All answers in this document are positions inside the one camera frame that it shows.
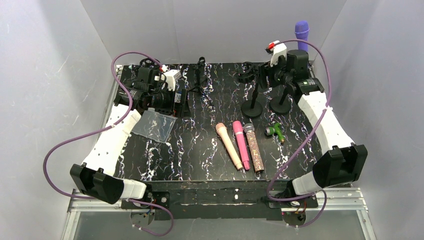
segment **round stand base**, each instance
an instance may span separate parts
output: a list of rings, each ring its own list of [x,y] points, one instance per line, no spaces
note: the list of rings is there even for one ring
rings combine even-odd
[[[280,105],[280,97],[274,97],[269,102],[269,108],[276,114],[286,115],[290,112],[292,106],[290,105],[290,101],[286,97],[284,102]]]
[[[262,105],[259,102],[255,102],[253,108],[251,108],[251,105],[252,100],[247,100],[243,102],[243,104],[241,105],[241,113],[243,114],[243,116],[250,119],[259,117],[262,114]]]

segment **black marble tabletop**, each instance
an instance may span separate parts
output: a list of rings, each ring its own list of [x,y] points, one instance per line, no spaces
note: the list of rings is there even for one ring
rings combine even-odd
[[[190,89],[195,83],[192,64],[173,65],[180,69],[182,78],[177,89]],[[206,64],[204,68],[204,91],[208,101],[198,93],[190,92],[188,102],[191,117],[178,118],[166,143],[132,134],[129,137],[116,166],[115,177],[142,181],[231,181],[231,180],[270,180],[277,169],[301,145],[312,127],[292,100],[292,109],[287,115],[276,115],[269,109],[269,101],[281,96],[283,87],[261,89],[257,100],[263,106],[262,115],[249,119],[242,115],[241,104],[251,98],[254,82],[239,83],[235,77],[238,63]],[[260,149],[265,171],[255,173],[250,160],[250,170],[236,170],[223,142],[217,135],[215,125],[224,123],[236,150],[237,142],[232,123],[242,125],[252,123]],[[280,144],[277,136],[265,136],[265,128],[281,123],[286,138]],[[298,157],[279,176],[280,179],[293,179],[312,170],[321,157],[318,139],[314,136]]]

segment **glittery microphone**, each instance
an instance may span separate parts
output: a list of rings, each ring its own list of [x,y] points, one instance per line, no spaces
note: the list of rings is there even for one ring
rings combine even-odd
[[[262,162],[261,153],[259,152],[258,143],[256,142],[255,128],[253,127],[253,124],[245,124],[244,132],[246,133],[247,142],[249,143],[254,171],[255,173],[262,172],[263,170],[265,170],[265,167],[264,163]]]
[[[233,143],[228,136],[227,128],[223,123],[218,123],[216,125],[216,132],[221,137],[224,142],[225,148],[228,151],[229,156],[231,157],[232,163],[234,164],[237,170],[243,168],[242,161],[240,161],[239,155],[237,155],[236,149],[234,148]]]

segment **microphone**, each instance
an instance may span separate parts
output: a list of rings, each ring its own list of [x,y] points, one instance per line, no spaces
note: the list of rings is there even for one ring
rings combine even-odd
[[[256,142],[255,128],[253,124],[248,123],[244,125],[244,132],[247,136],[249,143],[250,154],[252,155],[254,172],[258,173],[265,170],[264,163],[262,162],[261,153],[259,152],[258,142]]]
[[[307,21],[298,21],[296,26],[294,26],[294,34],[296,34],[296,38],[300,40],[308,40],[309,34],[309,26]],[[297,48],[299,50],[308,51],[308,45],[304,42],[297,42]]]
[[[238,150],[240,150],[241,161],[243,162],[244,169],[247,171],[251,168],[249,165],[248,149],[246,148],[245,135],[243,134],[243,127],[240,121],[232,123],[232,129],[237,139]]]
[[[222,141],[224,142],[225,148],[228,151],[235,168],[237,170],[242,169],[242,161],[240,161],[239,155],[237,155],[236,149],[234,148],[233,143],[231,142],[230,137],[228,136],[227,128],[225,127],[225,125],[221,122],[218,123],[216,125],[216,132],[219,134]]]

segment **purple microphone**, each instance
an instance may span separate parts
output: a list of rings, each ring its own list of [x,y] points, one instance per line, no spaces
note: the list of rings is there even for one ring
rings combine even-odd
[[[294,34],[296,34],[296,38],[300,40],[308,40],[309,34],[309,26],[307,21],[298,21],[296,26],[294,27]],[[297,42],[297,48],[299,50],[308,51],[308,45],[304,42]]]

